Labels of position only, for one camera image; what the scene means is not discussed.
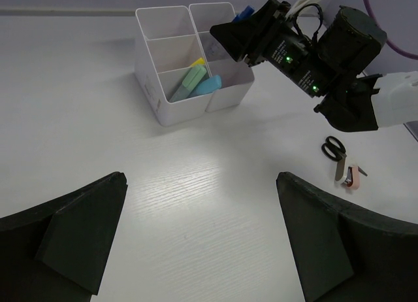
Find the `white pen yellow cap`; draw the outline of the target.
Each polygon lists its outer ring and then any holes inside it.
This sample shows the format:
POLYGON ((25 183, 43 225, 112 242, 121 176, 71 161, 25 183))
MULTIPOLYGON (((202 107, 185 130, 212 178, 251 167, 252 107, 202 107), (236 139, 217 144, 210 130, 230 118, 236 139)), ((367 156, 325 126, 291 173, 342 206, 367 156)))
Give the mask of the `white pen yellow cap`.
POLYGON ((205 64, 205 60, 204 60, 204 58, 199 58, 199 59, 197 59, 196 61, 194 61, 191 65, 190 65, 190 67, 194 67, 194 66, 196 66, 196 65, 204 65, 205 64))

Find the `pink white correction tape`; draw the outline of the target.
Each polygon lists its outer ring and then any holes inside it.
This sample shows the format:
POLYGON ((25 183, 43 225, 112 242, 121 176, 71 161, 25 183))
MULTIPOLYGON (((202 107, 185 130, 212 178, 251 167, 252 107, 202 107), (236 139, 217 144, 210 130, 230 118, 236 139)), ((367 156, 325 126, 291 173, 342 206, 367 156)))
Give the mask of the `pink white correction tape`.
POLYGON ((336 166, 335 183, 343 185, 349 190, 360 187, 359 166, 351 158, 341 159, 336 166))

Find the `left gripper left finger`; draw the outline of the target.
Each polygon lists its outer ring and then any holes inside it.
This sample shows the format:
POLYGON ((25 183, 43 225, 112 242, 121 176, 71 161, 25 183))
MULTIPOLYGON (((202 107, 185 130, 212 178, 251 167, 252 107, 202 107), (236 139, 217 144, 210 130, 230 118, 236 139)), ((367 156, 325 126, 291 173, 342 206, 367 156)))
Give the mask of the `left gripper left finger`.
POLYGON ((1 218, 2 301, 90 301, 99 293, 127 179, 114 172, 1 218))

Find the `green clear highlighter marker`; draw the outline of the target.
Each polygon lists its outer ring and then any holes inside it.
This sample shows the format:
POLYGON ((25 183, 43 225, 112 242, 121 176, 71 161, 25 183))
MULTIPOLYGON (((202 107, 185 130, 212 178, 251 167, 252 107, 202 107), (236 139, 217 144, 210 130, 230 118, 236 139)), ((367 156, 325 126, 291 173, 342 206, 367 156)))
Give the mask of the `green clear highlighter marker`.
POLYGON ((182 80, 178 89, 174 92, 173 96, 170 98, 170 103, 175 103, 187 99, 191 92, 196 88, 199 82, 206 75, 207 70, 204 65, 195 65, 192 67, 185 78, 182 80))

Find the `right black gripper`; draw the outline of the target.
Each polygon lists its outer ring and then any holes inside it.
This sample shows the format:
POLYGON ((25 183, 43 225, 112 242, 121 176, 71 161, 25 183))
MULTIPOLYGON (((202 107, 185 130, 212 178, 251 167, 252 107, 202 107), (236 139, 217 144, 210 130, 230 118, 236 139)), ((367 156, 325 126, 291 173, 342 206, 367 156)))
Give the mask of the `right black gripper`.
POLYGON ((322 26, 323 10, 317 3, 290 15, 289 3, 268 0, 246 19, 213 25, 210 34, 235 61, 250 67, 267 61, 310 97, 322 97, 330 84, 330 67, 319 57, 319 30, 308 37, 297 22, 309 7, 317 10, 322 26))

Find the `white organizer tray right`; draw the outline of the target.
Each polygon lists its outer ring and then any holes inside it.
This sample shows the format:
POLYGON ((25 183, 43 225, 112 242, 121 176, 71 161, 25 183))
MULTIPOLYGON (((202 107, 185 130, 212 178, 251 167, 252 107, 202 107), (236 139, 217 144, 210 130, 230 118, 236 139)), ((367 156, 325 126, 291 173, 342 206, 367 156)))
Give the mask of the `white organizer tray right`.
POLYGON ((189 11, 211 76, 219 75, 222 87, 211 94, 206 112, 237 106, 241 103, 255 77, 243 61, 236 62, 210 34, 214 25, 230 23, 236 13, 228 2, 194 3, 189 11))

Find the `white organizer tray left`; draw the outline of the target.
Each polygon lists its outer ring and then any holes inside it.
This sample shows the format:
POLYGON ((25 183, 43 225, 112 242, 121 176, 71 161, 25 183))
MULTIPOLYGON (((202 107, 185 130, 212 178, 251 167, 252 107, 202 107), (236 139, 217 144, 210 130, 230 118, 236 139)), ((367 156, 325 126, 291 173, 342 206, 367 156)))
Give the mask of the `white organizer tray left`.
POLYGON ((135 16, 135 76, 159 123, 167 127, 202 116, 210 93, 170 102, 192 63, 204 57, 189 9, 138 8, 135 16))

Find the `light blue marker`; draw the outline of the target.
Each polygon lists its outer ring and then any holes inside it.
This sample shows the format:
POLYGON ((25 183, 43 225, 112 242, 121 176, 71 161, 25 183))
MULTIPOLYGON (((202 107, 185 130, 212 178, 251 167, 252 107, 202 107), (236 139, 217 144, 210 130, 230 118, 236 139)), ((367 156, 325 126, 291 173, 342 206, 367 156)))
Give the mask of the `light blue marker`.
POLYGON ((190 94, 190 97, 196 97, 213 93, 214 91, 222 87, 222 79, 219 75, 212 76, 207 80, 204 80, 196 86, 196 88, 190 94))

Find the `white organizer tray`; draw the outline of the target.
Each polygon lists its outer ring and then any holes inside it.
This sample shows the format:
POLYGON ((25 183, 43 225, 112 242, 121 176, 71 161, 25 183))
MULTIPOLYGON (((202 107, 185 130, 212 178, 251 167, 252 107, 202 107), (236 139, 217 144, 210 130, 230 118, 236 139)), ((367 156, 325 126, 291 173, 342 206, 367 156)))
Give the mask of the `white organizer tray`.
POLYGON ((189 11, 211 76, 219 75, 222 87, 211 94, 206 112, 237 106, 241 103, 255 77, 243 61, 236 62, 210 34, 214 25, 230 23, 236 13, 228 2, 194 3, 189 11))
POLYGON ((135 76, 159 123, 167 127, 202 116, 210 93, 170 102, 192 63, 204 57, 189 9, 138 8, 135 16, 135 76))

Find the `clear glue bottle blue cap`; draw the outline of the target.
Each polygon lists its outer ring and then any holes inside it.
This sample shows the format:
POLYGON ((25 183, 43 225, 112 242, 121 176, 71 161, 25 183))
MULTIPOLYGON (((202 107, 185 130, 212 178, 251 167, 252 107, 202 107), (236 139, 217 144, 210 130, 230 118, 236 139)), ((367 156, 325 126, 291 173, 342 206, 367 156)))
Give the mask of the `clear glue bottle blue cap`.
POLYGON ((245 20, 252 16, 252 14, 255 12, 255 9, 248 5, 243 11, 239 12, 233 19, 233 22, 239 22, 241 20, 245 20))

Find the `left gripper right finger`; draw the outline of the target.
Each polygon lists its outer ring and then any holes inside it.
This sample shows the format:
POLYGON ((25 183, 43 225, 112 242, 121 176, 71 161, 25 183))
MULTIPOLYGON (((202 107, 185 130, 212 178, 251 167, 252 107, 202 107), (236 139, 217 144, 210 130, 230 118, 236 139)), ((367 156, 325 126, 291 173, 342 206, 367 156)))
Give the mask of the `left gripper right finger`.
POLYGON ((276 186, 305 301, 417 300, 417 224, 290 172, 280 173, 276 186))

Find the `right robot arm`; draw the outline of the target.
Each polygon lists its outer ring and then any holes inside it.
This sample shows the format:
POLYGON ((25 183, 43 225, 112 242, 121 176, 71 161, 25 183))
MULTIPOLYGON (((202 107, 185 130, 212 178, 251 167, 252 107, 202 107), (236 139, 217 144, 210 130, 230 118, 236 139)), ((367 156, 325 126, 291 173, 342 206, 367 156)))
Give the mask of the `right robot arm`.
POLYGON ((250 17, 217 24, 210 34, 235 61, 269 62, 310 97, 314 111, 342 132, 375 131, 417 119, 417 73, 363 76, 387 34, 367 14, 341 7, 326 31, 311 37, 299 10, 268 0, 250 17))

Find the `black handled scissors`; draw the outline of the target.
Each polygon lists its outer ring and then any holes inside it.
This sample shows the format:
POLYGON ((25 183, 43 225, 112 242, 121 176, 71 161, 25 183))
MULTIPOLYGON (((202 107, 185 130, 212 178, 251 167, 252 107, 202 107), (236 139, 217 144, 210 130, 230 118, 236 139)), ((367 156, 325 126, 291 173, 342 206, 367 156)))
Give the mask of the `black handled scissors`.
MULTIPOLYGON (((325 142, 321 145, 321 151, 328 159, 338 163, 343 158, 349 158, 347 156, 347 150, 344 144, 334 136, 328 136, 325 142)), ((368 176, 368 174, 359 167, 360 174, 368 176)))

